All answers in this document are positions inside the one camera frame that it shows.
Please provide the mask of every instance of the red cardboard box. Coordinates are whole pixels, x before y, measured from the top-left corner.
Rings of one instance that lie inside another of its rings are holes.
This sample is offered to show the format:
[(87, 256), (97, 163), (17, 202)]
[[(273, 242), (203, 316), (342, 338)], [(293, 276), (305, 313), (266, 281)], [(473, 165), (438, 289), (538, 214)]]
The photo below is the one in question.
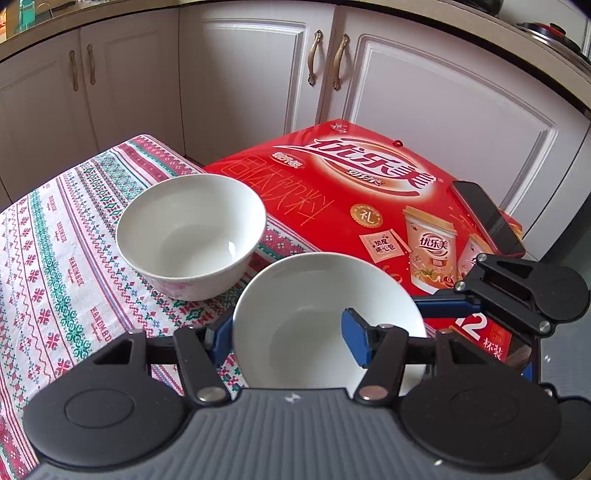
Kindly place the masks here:
[[(285, 135), (206, 170), (250, 185), (268, 213), (318, 249), (367, 260), (413, 295), (453, 287), (469, 270), (466, 261), (486, 251), (449, 189), (454, 177), (401, 140), (345, 121)], [(430, 334), (452, 327), (498, 359), (507, 356), (511, 334), (484, 315), (425, 322)]]

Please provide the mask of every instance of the smartphone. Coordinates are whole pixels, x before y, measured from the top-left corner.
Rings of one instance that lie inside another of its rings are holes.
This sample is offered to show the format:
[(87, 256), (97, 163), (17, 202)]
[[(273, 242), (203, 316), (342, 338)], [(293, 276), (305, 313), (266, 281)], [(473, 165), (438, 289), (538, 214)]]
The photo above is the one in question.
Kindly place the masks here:
[(525, 248), (507, 220), (480, 185), (473, 181), (455, 180), (451, 189), (495, 255), (523, 257)]

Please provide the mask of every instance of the brass handle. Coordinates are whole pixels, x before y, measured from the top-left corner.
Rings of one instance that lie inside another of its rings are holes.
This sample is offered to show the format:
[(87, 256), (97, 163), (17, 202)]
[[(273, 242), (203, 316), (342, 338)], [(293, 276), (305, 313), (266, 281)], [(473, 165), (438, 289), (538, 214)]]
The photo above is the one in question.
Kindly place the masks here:
[(335, 61), (333, 62), (333, 88), (338, 92), (340, 90), (340, 61), (343, 58), (343, 52), (347, 43), (349, 43), (349, 36), (344, 34), (340, 39), (339, 49), (336, 51)]
[(316, 84), (316, 74), (314, 73), (314, 56), (316, 55), (316, 48), (318, 47), (318, 43), (322, 40), (322, 30), (316, 30), (314, 34), (314, 42), (312, 43), (312, 48), (308, 53), (308, 83), (311, 87)]
[(70, 71), (72, 72), (72, 87), (78, 91), (78, 68), (76, 67), (76, 52), (70, 50)]
[(95, 56), (92, 53), (92, 44), (89, 43), (86, 47), (86, 51), (88, 52), (88, 60), (90, 62), (90, 84), (94, 85), (96, 83), (95, 78)]

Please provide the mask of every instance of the tablecloth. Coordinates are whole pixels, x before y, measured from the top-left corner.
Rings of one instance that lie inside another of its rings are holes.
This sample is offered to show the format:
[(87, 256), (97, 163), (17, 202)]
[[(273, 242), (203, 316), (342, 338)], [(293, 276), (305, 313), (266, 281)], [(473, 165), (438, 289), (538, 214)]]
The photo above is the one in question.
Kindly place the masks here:
[[(155, 291), (120, 257), (117, 221), (151, 185), (202, 171), (140, 135), (62, 173), (0, 214), (2, 480), (22, 478), (37, 464), (21, 420), (39, 389), (126, 330), (161, 336), (213, 321), (270, 262), (317, 250), (269, 216), (249, 270), (228, 292), (186, 302)], [(244, 385), (232, 354), (219, 374), (234, 393)], [(181, 392), (175, 367), (155, 366), (152, 375)]]

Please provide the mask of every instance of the white bowl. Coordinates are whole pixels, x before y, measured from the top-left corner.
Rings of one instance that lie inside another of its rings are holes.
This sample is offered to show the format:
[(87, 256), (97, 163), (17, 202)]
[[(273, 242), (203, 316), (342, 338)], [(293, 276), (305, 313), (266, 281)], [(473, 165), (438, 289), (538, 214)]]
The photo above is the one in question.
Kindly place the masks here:
[(125, 261), (157, 290), (204, 300), (244, 275), (267, 215), (247, 185), (195, 174), (157, 183), (125, 209), (115, 234)]
[[(425, 337), (410, 295), (387, 273), (348, 255), (315, 252), (279, 260), (246, 287), (234, 311), (233, 347), (251, 388), (338, 388), (353, 396), (366, 370), (341, 335), (353, 307), (370, 325), (391, 323)], [(404, 395), (424, 365), (406, 367)]]

